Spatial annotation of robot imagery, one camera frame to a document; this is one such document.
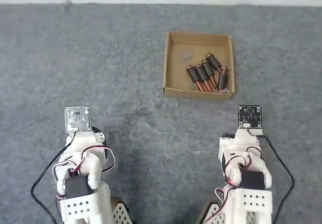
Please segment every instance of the open cardboard tray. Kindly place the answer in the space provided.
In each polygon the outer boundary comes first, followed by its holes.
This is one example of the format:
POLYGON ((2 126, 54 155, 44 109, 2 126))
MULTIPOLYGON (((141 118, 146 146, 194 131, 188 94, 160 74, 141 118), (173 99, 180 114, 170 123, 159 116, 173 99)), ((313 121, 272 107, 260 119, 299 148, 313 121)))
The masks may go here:
POLYGON ((163 78, 163 95, 176 98, 228 100, 235 94, 231 36, 189 32, 168 32, 163 78), (222 66, 227 66, 228 93, 199 92, 186 72, 213 53, 222 66))

